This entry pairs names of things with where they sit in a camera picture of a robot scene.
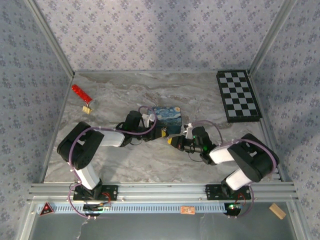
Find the red triangle sticker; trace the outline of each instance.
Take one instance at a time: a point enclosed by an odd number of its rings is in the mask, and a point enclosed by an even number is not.
[[[52,209],[50,204],[48,202],[45,202],[45,204],[41,210],[40,216],[47,215],[47,214],[53,214],[54,212],[55,211]]]

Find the enclosure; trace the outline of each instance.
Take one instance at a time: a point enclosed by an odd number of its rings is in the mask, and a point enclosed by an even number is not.
[[[52,239],[86,239],[107,228],[114,229],[110,239],[320,238],[317,1],[5,0],[1,6],[1,239],[43,239],[44,226],[56,232]],[[216,76],[234,70],[248,76],[259,121],[230,122],[226,115]],[[98,103],[90,114],[74,84]],[[114,212],[104,214],[113,221],[85,224],[66,203],[75,177],[57,147],[81,121],[114,128],[140,106],[179,108],[183,125],[210,120],[225,142],[251,133],[273,150],[280,165],[252,185],[252,212],[231,224],[220,210],[230,201],[207,200],[206,185],[220,183],[236,164],[194,162],[158,138],[98,148],[93,168],[104,184],[117,184],[118,198]],[[220,144],[217,130],[204,127]],[[45,202],[56,214],[39,216]],[[286,213],[283,220],[269,210],[272,203]],[[185,205],[196,214],[175,212]]]

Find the small wooden block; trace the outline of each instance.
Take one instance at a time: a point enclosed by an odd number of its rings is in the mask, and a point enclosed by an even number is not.
[[[285,218],[287,215],[280,207],[278,207],[277,204],[272,203],[272,205],[269,207],[269,209],[281,220]]]
[[[195,215],[196,214],[196,208],[194,206],[182,206],[180,208],[181,214],[189,214],[189,215]]]
[[[92,109],[89,107],[83,106],[82,112],[85,112],[86,114],[90,114],[92,112]]]

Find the glass panel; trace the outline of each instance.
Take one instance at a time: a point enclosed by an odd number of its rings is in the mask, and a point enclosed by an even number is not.
[[[86,220],[76,214],[36,216],[30,240],[295,240],[286,203],[277,205],[287,214],[280,220],[269,207],[255,203],[250,214],[228,219],[222,213],[104,214]]]

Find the red object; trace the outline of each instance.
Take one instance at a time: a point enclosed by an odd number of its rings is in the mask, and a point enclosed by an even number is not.
[[[48,202],[46,202],[43,206],[43,209],[40,213],[40,216],[47,215],[47,214],[53,214],[53,213],[54,213],[53,208],[50,206],[50,204]]]
[[[102,195],[106,196],[108,198],[108,204],[110,204],[110,208],[111,208],[111,196],[108,192],[103,192]]]
[[[243,199],[244,199],[244,204],[243,204],[242,206],[246,205],[246,198],[245,198],[245,196],[244,196],[241,192],[239,192],[238,198],[237,198],[237,200],[234,202],[234,204],[236,204],[236,203],[238,202],[238,200],[239,200],[240,197],[243,197]]]
[[[89,104],[93,99],[86,94],[77,84],[72,85],[72,90],[77,94],[86,104]]]

